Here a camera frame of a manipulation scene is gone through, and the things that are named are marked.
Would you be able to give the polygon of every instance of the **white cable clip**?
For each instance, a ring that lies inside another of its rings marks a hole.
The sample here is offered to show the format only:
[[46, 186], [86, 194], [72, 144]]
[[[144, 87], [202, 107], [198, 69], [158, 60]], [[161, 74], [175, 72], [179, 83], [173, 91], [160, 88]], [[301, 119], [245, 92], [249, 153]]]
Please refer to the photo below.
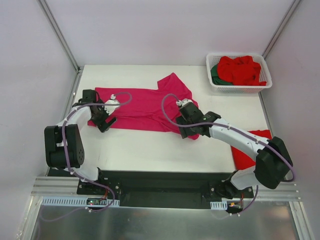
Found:
[[176, 101], [176, 105], [178, 106], [178, 107], [181, 107], [182, 106], [182, 101]]

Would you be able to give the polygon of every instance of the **red cloth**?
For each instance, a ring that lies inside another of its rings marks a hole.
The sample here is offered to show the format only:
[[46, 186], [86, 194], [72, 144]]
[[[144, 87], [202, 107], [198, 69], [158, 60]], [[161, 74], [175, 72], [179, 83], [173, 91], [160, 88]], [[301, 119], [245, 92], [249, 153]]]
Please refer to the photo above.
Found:
[[231, 59], [223, 56], [217, 67], [218, 76], [237, 86], [265, 86], [267, 82], [259, 82], [261, 66], [254, 62], [252, 56]]
[[[180, 100], [192, 99], [192, 93], [175, 73], [159, 80], [157, 85], [157, 90], [96, 87], [95, 90], [104, 102], [110, 99], [111, 94], [117, 94], [119, 92], [129, 92], [132, 94], [132, 101], [127, 105], [119, 107], [111, 115], [117, 118], [117, 121], [111, 128], [174, 132], [180, 134], [179, 128], [165, 118], [161, 110], [161, 101], [165, 95], [170, 93], [175, 94]], [[123, 103], [128, 100], [128, 96], [121, 94], [116, 96], [116, 99], [120, 103]], [[176, 122], [176, 118], [181, 115], [174, 97], [168, 97], [166, 99], [164, 109], [169, 118], [174, 122]], [[89, 121], [88, 125], [94, 126], [94, 123]], [[198, 134], [190, 136], [193, 140], [196, 140], [198, 137]]]
[[[250, 131], [250, 133], [260, 137], [272, 139], [272, 136], [269, 130]], [[256, 165], [255, 161], [253, 161], [248, 155], [236, 149], [235, 147], [232, 146], [231, 151], [232, 151], [235, 168], [237, 170], [244, 170]]]

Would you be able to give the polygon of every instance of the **white wall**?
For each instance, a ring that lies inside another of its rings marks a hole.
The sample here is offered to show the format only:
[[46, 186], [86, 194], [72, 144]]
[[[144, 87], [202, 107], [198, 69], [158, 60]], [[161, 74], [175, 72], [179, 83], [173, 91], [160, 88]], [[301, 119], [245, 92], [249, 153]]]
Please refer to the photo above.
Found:
[[304, 0], [267, 58], [273, 86], [263, 91], [275, 135], [297, 171], [308, 218], [320, 239], [320, 1]]
[[79, 65], [205, 65], [262, 54], [293, 0], [48, 0]]
[[0, 239], [11, 240], [47, 168], [44, 128], [61, 119], [75, 71], [37, 1], [1, 1], [0, 22]]

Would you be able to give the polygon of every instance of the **metal frame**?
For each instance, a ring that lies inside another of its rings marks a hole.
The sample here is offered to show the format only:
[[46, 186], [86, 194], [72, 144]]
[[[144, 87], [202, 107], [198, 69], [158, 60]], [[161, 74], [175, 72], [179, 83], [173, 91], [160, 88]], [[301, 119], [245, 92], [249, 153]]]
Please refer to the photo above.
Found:
[[[180, 208], [180, 209], [210, 209], [210, 202], [221, 202], [221, 197], [214, 192], [216, 184], [227, 179], [232, 173], [213, 172], [147, 172], [147, 171], [112, 171], [101, 172], [104, 178], [103, 185], [107, 185], [115, 193], [115, 199], [120, 201], [121, 207], [139, 208]], [[74, 186], [74, 180], [66, 180]], [[35, 190], [43, 196], [47, 182], [40, 180]], [[65, 195], [70, 192], [66, 185], [59, 184], [57, 191]], [[241, 191], [245, 199], [252, 199], [254, 192], [251, 187]], [[78, 196], [104, 195], [105, 190], [92, 185], [84, 185], [78, 181], [76, 186]], [[234, 196], [234, 200], [240, 200], [241, 193]]]
[[[35, 180], [31, 196], [77, 197], [78, 183], [79, 179], [76, 177], [39, 176]], [[302, 198], [297, 184], [283, 182], [276, 189], [260, 186], [256, 201], [301, 202]]]
[[45, 17], [49, 21], [49, 23], [52, 27], [52, 30], [54, 31], [55, 35], [57, 36], [65, 54], [67, 55], [68, 59], [70, 60], [70, 63], [72, 64], [74, 70], [76, 70], [78, 72], [80, 67], [79, 67], [74, 55], [72, 54], [72, 52], [69, 48], [69, 45], [67, 44], [67, 41], [65, 40], [65, 37], [62, 34], [62, 32], [59, 28], [59, 25], [58, 25], [54, 15], [52, 14], [52, 11], [50, 10], [50, 7], [49, 7], [47, 1], [46, 0], [37, 0], [37, 2], [39, 3], [40, 8], [43, 10]]
[[264, 59], [268, 57], [270, 54], [271, 50], [274, 48], [276, 42], [278, 41], [279, 37], [281, 34], [284, 32], [286, 26], [288, 25], [289, 21], [293, 17], [294, 13], [297, 11], [298, 7], [300, 6], [300, 3], [303, 0], [293, 0], [289, 9], [286, 11], [284, 17], [282, 18], [279, 26], [275, 30], [271, 40], [269, 41], [268, 45], [266, 46], [266, 49], [264, 50], [262, 56]]
[[[48, 22], [50, 23], [52, 30], [57, 36], [61, 47], [65, 51], [70, 63], [72, 64], [76, 77], [73, 81], [72, 88], [70, 91], [70, 95], [63, 113], [65, 117], [72, 107], [72, 103], [74, 102], [74, 98], [80, 83], [80, 79], [82, 76], [83, 67], [80, 67], [72, 54], [72, 51], [66, 42], [61, 29], [57, 21], [54, 18], [52, 11], [46, 0], [37, 0], [39, 6], [43, 10], [44, 15], [46, 16]], [[278, 28], [276, 29], [274, 35], [269, 41], [265, 51], [263, 52], [263, 57], [266, 59], [279, 37], [283, 33], [284, 29], [288, 25], [290, 19], [293, 17], [294, 13], [297, 11], [298, 7], [302, 0], [293, 0], [283, 19], [281, 20]], [[259, 93], [262, 109], [264, 112], [264, 116], [267, 122], [267, 126], [272, 133], [272, 128], [270, 125], [270, 121], [268, 118], [268, 114], [266, 111], [266, 106], [264, 103], [263, 96]], [[79, 180], [75, 177], [37, 177], [31, 192], [30, 203], [25, 211], [24, 221], [20, 226], [20, 235], [17, 235], [17, 239], [28, 240], [32, 236], [32, 232], [34, 226], [36, 224], [36, 219], [38, 216], [38, 212], [40, 209], [40, 203], [42, 202], [43, 196], [65, 196], [65, 197], [77, 197], [77, 187]], [[277, 201], [277, 202], [289, 202], [292, 217], [294, 223], [296, 225], [296, 230], [298, 236], [301, 240], [313, 240], [315, 239], [310, 228], [310, 224], [307, 219], [307, 215], [304, 210], [304, 206], [302, 203], [302, 198], [300, 197], [300, 193], [295, 183], [281, 183], [277, 189], [268, 189], [264, 187], [260, 187], [259, 193], [256, 201]]]

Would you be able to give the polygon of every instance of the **pink t-shirt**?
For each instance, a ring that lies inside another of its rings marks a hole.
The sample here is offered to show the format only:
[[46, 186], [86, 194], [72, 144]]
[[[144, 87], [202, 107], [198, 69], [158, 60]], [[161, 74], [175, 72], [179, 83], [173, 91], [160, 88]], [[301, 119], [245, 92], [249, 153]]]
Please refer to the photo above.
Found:
[[[119, 92], [129, 92], [132, 94], [132, 101], [116, 109], [111, 117], [116, 117], [117, 121], [111, 126], [115, 129], [133, 129], [156, 132], [174, 132], [180, 134], [179, 128], [171, 124], [161, 110], [161, 102], [165, 95], [175, 94], [180, 100], [192, 99], [191, 91], [177, 77], [171, 73], [157, 82], [158, 89], [143, 88], [101, 88], [96, 87], [103, 102], [110, 99], [111, 94]], [[120, 103], [128, 100], [126, 94], [116, 96]], [[169, 118], [176, 122], [176, 118], [181, 114], [174, 97], [168, 97], [164, 103], [164, 110]], [[190, 136], [196, 140], [199, 135]]]

